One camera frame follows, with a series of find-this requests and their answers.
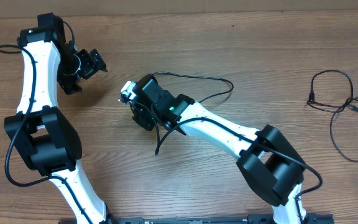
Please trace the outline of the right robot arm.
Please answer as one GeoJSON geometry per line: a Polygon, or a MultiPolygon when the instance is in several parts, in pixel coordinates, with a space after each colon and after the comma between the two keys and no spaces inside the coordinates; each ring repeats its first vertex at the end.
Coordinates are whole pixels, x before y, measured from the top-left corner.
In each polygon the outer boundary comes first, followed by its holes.
{"type": "Polygon", "coordinates": [[[130,104],[133,120],[151,131],[163,126],[168,134],[178,131],[205,140],[235,158],[236,165],[252,191],[272,206],[270,223],[316,223],[301,196],[304,171],[316,171],[275,127],[249,128],[226,120],[186,95],[173,96],[164,90],[154,74],[138,82],[128,81],[121,89],[121,101],[130,104]]]}

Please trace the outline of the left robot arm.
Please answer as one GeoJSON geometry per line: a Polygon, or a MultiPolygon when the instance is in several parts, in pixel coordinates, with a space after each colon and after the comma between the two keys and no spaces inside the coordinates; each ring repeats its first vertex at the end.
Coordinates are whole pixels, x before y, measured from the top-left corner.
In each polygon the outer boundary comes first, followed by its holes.
{"type": "Polygon", "coordinates": [[[4,171],[8,181],[18,187],[52,182],[75,214],[75,223],[114,223],[83,169],[80,137],[57,101],[58,87],[67,95],[80,92],[81,79],[105,72],[107,67],[97,50],[78,50],[74,39],[67,41],[67,27],[61,17],[41,14],[37,27],[22,30],[16,45],[0,45],[1,53],[22,54],[24,60],[21,100],[16,114],[4,120],[11,140],[4,171]],[[12,178],[9,162],[14,149],[41,179],[25,184],[12,178]]]}

